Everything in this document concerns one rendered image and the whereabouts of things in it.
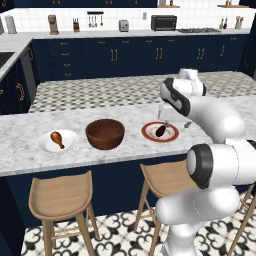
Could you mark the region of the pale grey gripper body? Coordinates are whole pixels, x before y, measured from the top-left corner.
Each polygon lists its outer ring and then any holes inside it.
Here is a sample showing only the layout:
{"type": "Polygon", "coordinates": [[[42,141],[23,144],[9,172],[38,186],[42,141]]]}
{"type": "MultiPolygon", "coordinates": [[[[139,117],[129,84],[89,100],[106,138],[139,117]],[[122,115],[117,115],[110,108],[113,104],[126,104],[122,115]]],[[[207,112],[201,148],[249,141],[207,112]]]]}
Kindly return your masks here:
{"type": "Polygon", "coordinates": [[[176,120],[177,112],[171,105],[161,103],[158,108],[158,119],[165,122],[176,120]]]}

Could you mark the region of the dark purple eggplant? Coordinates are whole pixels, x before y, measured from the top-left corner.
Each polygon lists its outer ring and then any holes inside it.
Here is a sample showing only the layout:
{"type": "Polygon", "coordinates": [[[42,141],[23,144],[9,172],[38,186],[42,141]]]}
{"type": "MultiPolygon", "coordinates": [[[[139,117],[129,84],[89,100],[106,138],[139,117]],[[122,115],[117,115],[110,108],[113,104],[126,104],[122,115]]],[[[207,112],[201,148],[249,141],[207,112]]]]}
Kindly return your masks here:
{"type": "Polygon", "coordinates": [[[161,136],[164,134],[165,130],[166,130],[167,128],[169,128],[169,127],[170,127],[170,124],[169,124],[168,122],[166,122],[164,125],[160,126],[160,127],[156,130],[155,135],[156,135],[157,137],[161,137],[161,136]]]}

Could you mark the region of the brown wooden bowl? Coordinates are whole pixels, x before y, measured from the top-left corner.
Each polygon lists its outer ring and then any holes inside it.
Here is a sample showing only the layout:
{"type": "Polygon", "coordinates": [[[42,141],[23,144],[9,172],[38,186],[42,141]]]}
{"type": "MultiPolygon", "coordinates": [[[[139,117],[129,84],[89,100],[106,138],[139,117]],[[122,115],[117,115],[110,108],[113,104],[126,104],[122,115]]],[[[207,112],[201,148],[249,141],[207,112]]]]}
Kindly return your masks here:
{"type": "Polygon", "coordinates": [[[125,127],[114,119],[98,119],[86,127],[89,143],[99,150],[110,150],[120,145],[123,140],[125,127]]]}

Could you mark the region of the red rimmed plate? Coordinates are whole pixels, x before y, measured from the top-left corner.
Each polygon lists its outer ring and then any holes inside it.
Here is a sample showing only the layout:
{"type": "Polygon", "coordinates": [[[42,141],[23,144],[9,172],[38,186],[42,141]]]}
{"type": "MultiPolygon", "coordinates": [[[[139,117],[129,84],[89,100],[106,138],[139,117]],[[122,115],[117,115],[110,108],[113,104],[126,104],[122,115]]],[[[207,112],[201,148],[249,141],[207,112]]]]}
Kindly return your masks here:
{"type": "Polygon", "coordinates": [[[171,142],[178,138],[179,131],[173,125],[170,125],[169,127],[167,127],[162,136],[157,137],[155,133],[157,129],[160,128],[162,125],[164,125],[164,122],[156,121],[156,122],[146,123],[141,128],[141,133],[146,139],[149,139],[154,142],[159,142],[159,143],[171,142]]]}

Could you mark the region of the wooden bar stool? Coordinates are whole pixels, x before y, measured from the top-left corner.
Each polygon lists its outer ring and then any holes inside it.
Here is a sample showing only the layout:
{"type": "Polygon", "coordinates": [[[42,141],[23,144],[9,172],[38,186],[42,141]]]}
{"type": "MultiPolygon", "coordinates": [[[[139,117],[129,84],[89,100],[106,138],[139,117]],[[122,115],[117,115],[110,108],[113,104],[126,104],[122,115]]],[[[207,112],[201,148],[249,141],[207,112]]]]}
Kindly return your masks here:
{"type": "Polygon", "coordinates": [[[42,221],[45,256],[52,256],[57,239],[70,237],[69,229],[54,231],[54,223],[70,218],[76,219],[78,235],[83,236],[89,255],[95,256],[88,231],[88,220],[91,220],[95,237],[99,239],[91,204],[92,194],[91,171],[51,179],[32,179],[28,205],[32,215],[42,221]]]}
{"type": "Polygon", "coordinates": [[[256,195],[253,197],[252,202],[251,202],[250,205],[248,205],[246,202],[247,202],[249,196],[251,195],[251,192],[253,191],[253,189],[255,187],[256,187],[256,182],[249,186],[249,189],[246,192],[245,197],[240,200],[241,206],[239,208],[239,212],[241,212],[244,208],[247,210],[247,212],[246,212],[246,214],[244,216],[244,219],[242,221],[242,224],[241,224],[241,226],[240,226],[240,228],[239,228],[239,230],[238,230],[238,232],[237,232],[237,234],[236,234],[236,236],[234,238],[234,241],[232,242],[232,245],[231,245],[231,247],[229,249],[229,252],[227,253],[227,256],[231,256],[232,255],[232,253],[233,253],[233,251],[235,249],[235,246],[237,245],[237,243],[239,241],[239,238],[242,235],[242,232],[243,232],[244,228],[246,227],[247,222],[248,222],[250,216],[254,212],[254,208],[256,207],[256,195]]]}
{"type": "Polygon", "coordinates": [[[155,224],[155,231],[149,252],[149,256],[153,256],[161,224],[147,201],[148,191],[151,191],[157,198],[162,198],[164,196],[175,194],[187,189],[195,189],[197,185],[187,173],[185,160],[155,165],[141,164],[140,167],[144,176],[144,183],[134,224],[134,230],[137,230],[138,223],[140,219],[143,218],[143,208],[144,206],[147,206],[149,216],[152,217],[155,224]]]}

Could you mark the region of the navy base cupboard run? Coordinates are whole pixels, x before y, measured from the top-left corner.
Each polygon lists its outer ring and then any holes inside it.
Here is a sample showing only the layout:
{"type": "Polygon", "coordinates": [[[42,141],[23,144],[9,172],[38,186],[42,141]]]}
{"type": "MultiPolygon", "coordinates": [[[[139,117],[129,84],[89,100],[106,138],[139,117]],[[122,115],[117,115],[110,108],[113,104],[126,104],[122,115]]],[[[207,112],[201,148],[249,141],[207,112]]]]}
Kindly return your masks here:
{"type": "Polygon", "coordinates": [[[236,71],[246,34],[159,37],[35,39],[33,57],[39,80],[58,81],[236,71]]]}

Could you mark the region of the black toaster oven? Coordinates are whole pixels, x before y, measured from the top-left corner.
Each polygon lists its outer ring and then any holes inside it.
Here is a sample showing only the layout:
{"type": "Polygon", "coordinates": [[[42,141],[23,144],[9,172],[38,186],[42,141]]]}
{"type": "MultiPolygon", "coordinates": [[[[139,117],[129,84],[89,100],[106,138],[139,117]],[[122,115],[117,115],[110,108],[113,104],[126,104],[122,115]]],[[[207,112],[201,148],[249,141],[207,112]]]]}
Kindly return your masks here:
{"type": "Polygon", "coordinates": [[[153,31],[175,31],[177,17],[175,15],[152,15],[151,29],[153,31]]]}

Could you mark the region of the navy island base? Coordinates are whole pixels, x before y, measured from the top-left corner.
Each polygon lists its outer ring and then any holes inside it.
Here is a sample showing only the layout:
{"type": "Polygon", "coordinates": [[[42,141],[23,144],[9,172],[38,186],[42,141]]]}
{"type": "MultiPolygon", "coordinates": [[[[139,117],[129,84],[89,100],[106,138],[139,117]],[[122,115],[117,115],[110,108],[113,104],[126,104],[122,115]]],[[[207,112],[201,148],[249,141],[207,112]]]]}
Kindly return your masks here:
{"type": "Polygon", "coordinates": [[[141,164],[177,162],[185,154],[0,177],[0,256],[20,256],[26,228],[41,225],[29,210],[32,179],[92,171],[92,206],[96,216],[138,208],[144,182],[141,164]]]}

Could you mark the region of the white plate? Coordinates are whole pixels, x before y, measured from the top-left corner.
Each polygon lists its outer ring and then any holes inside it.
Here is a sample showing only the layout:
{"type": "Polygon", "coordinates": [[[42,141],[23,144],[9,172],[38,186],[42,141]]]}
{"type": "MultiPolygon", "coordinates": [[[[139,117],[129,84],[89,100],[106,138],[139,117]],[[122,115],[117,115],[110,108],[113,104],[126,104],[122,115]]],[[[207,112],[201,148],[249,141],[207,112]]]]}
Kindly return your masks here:
{"type": "Polygon", "coordinates": [[[62,153],[72,149],[79,140],[78,135],[71,130],[55,130],[62,136],[62,143],[65,146],[61,149],[58,144],[52,141],[50,135],[54,131],[43,134],[37,141],[37,148],[46,153],[62,153]]]}

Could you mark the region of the grey dishwasher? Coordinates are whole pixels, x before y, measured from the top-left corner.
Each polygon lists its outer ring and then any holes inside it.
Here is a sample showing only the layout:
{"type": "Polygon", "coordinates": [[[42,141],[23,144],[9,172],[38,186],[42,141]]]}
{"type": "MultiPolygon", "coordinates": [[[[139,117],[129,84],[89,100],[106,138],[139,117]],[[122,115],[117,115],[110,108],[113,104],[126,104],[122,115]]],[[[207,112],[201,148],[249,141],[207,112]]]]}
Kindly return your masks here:
{"type": "Polygon", "coordinates": [[[30,96],[31,102],[34,102],[36,93],[37,93],[37,87],[36,87],[36,80],[34,77],[34,72],[32,68],[32,57],[30,56],[30,50],[28,47],[26,47],[23,52],[20,55],[22,68],[30,96]]]}

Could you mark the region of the navy side cupboard run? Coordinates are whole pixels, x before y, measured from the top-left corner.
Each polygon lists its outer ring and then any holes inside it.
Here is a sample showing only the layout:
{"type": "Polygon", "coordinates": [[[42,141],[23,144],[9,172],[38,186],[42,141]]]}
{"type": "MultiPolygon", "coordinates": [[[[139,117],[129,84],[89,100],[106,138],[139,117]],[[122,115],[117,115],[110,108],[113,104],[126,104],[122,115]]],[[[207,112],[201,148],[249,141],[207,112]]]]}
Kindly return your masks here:
{"type": "Polygon", "coordinates": [[[27,113],[30,105],[22,63],[18,59],[0,82],[0,115],[27,113]]]}

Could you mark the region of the dark sink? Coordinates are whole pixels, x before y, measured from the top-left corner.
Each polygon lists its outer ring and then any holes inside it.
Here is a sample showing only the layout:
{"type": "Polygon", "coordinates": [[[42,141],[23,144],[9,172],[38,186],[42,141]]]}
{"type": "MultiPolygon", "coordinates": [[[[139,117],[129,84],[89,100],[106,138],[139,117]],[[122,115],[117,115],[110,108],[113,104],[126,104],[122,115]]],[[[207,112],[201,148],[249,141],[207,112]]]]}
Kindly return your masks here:
{"type": "Polygon", "coordinates": [[[13,63],[13,52],[0,52],[0,70],[7,70],[13,63]]]}

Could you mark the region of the wooden wall shelf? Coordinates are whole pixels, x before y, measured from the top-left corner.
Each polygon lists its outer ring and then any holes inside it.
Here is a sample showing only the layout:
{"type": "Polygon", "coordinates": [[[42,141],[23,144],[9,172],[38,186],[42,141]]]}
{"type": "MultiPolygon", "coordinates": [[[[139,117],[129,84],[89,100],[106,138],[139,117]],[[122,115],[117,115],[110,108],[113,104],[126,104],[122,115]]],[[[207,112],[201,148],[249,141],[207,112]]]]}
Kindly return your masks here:
{"type": "Polygon", "coordinates": [[[217,4],[219,8],[249,8],[247,5],[234,4],[231,0],[226,0],[224,4],[217,4]]]}
{"type": "Polygon", "coordinates": [[[180,8],[173,0],[158,0],[157,8],[180,8]]]}

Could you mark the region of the rail with hanging tools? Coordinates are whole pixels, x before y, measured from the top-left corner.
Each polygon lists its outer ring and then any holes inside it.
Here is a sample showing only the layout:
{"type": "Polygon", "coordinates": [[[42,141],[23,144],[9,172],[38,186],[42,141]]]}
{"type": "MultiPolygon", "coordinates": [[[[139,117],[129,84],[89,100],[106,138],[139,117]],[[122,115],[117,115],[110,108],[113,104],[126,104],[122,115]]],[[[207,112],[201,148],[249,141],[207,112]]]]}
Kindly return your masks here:
{"type": "Polygon", "coordinates": [[[103,11],[88,11],[88,26],[90,28],[98,28],[103,25],[103,11]]]}

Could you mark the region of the navy wall cupboard run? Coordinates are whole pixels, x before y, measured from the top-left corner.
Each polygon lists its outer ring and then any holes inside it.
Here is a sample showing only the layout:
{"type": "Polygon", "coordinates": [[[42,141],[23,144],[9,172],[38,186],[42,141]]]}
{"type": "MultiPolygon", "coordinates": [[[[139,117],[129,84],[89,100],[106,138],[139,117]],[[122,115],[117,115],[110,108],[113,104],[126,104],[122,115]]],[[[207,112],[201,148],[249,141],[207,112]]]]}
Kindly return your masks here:
{"type": "Polygon", "coordinates": [[[158,0],[0,0],[0,13],[14,8],[156,8],[158,0]]]}

